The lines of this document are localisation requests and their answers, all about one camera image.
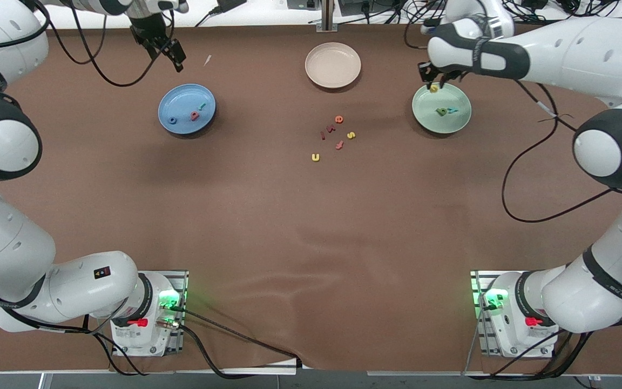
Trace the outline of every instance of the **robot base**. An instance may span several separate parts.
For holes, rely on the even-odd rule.
[[[495,310],[484,310],[481,316],[483,320],[479,324],[479,332],[484,335],[484,343],[486,343],[484,354],[514,358],[539,340],[558,331],[558,325],[545,327],[526,324],[526,317],[515,299],[515,286],[520,273],[506,271],[473,271],[472,273],[475,301],[480,306],[495,305],[497,307]],[[496,340],[496,345],[489,345],[488,343],[493,339]],[[556,340],[558,337],[551,337],[530,350],[523,358],[550,358]]]
[[[153,287],[153,298],[145,327],[132,324],[128,327],[112,326],[114,342],[129,357],[162,357],[182,349],[183,338],[171,329],[171,323],[182,323],[183,314],[163,308],[165,305],[185,307],[188,271],[143,271]],[[114,355],[123,356],[118,350]]]

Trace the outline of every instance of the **plate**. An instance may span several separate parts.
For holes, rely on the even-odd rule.
[[[306,74],[324,88],[341,88],[352,83],[361,71],[356,51],[346,44],[329,42],[314,47],[306,56]]]
[[[455,108],[457,112],[440,116],[439,108]],[[435,133],[454,133],[469,123],[472,117],[472,104],[469,99],[454,85],[445,84],[436,93],[429,87],[422,86],[412,98],[412,113],[420,125]]]
[[[191,120],[197,112],[198,119]],[[183,84],[163,97],[158,107],[158,118],[165,130],[179,135],[190,135],[202,130],[215,116],[215,96],[205,86]]]

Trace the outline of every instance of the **black label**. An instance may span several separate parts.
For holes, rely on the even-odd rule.
[[[109,271],[109,266],[104,266],[104,268],[93,270],[94,276],[96,276],[96,280],[98,278],[103,278],[109,276],[111,273]]]

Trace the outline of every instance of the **green plate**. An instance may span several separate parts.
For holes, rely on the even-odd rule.
[[[456,108],[457,112],[440,116],[439,108]],[[412,113],[425,129],[435,133],[454,133],[469,123],[472,117],[472,104],[463,91],[456,86],[445,84],[436,93],[427,86],[419,88],[412,98]]]

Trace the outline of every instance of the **white plate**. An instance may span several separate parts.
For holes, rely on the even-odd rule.
[[[328,42],[309,52],[305,66],[311,81],[325,88],[341,88],[351,84],[359,75],[361,60],[346,44]]]

